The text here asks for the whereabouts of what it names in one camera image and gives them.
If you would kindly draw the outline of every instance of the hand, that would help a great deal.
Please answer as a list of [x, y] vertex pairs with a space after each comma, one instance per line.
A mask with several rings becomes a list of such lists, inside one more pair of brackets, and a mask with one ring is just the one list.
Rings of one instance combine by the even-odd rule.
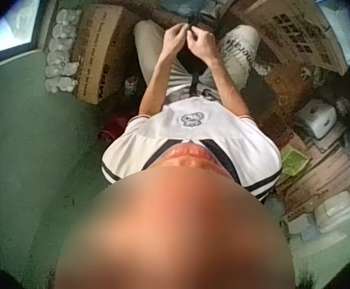
[[215, 37], [212, 33], [195, 26], [192, 26], [191, 30], [187, 31], [188, 48], [209, 66], [213, 60], [219, 58]]
[[186, 42], [187, 23], [179, 23], [164, 33], [161, 57], [175, 58]]

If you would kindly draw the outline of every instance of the white bottle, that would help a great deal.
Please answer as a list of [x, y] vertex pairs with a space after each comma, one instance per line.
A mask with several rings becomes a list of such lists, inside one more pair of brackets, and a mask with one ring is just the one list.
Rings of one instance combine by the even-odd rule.
[[45, 89], [47, 90], [47, 92], [56, 93], [57, 87], [59, 85], [59, 81], [60, 81], [60, 76], [55, 76], [53, 78], [46, 79]]
[[62, 77], [59, 80], [59, 88], [62, 92], [72, 92], [75, 86], [78, 84], [77, 80], [71, 77]]
[[79, 63], [78, 62], [68, 62], [64, 65], [63, 75], [71, 76], [78, 71]]
[[52, 30], [52, 36], [54, 38], [75, 38], [76, 28], [73, 25], [64, 26], [62, 24], [56, 24]]
[[77, 25], [82, 11], [61, 9], [56, 16], [56, 23], [66, 25]]
[[62, 64], [53, 64], [45, 67], [45, 76], [48, 78], [59, 76], [63, 73], [64, 67]]
[[47, 55], [48, 65], [67, 63], [67, 62], [69, 62], [68, 51], [63, 51], [63, 50], [50, 51]]
[[52, 38], [49, 41], [48, 48], [50, 51], [71, 49], [73, 44], [73, 38]]

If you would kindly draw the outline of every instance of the khaki pants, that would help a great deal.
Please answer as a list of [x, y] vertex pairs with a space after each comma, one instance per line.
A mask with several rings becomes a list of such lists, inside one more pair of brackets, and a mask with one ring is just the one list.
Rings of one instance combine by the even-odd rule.
[[[162, 51], [164, 30], [153, 21], [144, 20], [136, 24], [134, 34], [140, 68], [148, 85]], [[258, 45], [258, 33], [254, 28], [245, 25], [239, 25], [227, 33], [219, 43], [224, 65], [238, 91], [246, 85]], [[191, 82], [192, 75], [175, 58], [168, 81], [165, 104], [188, 98]], [[199, 76], [197, 93], [208, 100], [219, 100], [209, 68]]]

